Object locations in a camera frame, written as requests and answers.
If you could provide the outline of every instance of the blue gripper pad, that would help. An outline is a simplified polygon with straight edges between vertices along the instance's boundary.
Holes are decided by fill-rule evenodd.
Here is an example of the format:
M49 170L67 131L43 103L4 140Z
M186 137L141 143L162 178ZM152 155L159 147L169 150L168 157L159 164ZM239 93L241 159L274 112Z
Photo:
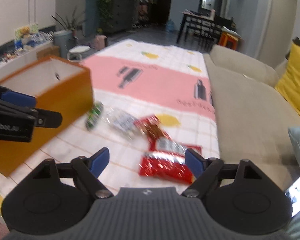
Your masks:
M187 167L190 169L195 178L198 178L204 172L202 161L194 156L189 150L186 150L185 159Z
M7 91L5 93L2 93L1 100L21 107L35 107L35 105L37 104L35 97L14 91Z
M89 158L89 160L91 161L91 163L89 164L89 170L96 178L100 176L110 160L110 153L108 148L102 148L99 152L97 152L99 154L95 154L93 158Z

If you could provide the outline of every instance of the clear plastic wrapper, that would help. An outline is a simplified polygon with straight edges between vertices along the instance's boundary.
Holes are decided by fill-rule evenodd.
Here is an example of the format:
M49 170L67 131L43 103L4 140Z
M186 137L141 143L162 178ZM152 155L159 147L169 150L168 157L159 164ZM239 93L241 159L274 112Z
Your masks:
M130 139L133 139L137 134L140 134L139 129L134 125L137 118L121 109L108 109L102 115L102 119L107 122L111 128Z

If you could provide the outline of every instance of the gray cabinet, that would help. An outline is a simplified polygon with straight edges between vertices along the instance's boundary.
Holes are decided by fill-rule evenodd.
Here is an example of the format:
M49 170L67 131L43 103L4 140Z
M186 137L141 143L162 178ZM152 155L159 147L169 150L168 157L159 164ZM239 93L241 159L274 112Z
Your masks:
M112 27L103 25L105 33L114 33L123 30L129 30L132 26L134 11L134 0L113 0L113 16L109 21Z

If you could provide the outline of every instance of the red chip bag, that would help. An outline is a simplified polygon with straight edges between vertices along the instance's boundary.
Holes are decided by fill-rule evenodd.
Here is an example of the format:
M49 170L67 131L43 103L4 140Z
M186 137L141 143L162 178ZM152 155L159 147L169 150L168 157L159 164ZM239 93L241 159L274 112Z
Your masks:
M139 175L191 184L193 176L185 163L188 148L201 153L200 146L181 145L168 138L158 138L142 158Z

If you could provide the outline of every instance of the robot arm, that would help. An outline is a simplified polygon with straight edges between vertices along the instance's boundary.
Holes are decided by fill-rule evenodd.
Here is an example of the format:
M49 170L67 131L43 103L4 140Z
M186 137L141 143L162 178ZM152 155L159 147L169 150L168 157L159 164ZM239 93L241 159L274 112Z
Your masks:
M0 140L31 142L34 127L58 128L62 115L34 108L35 98L0 86Z

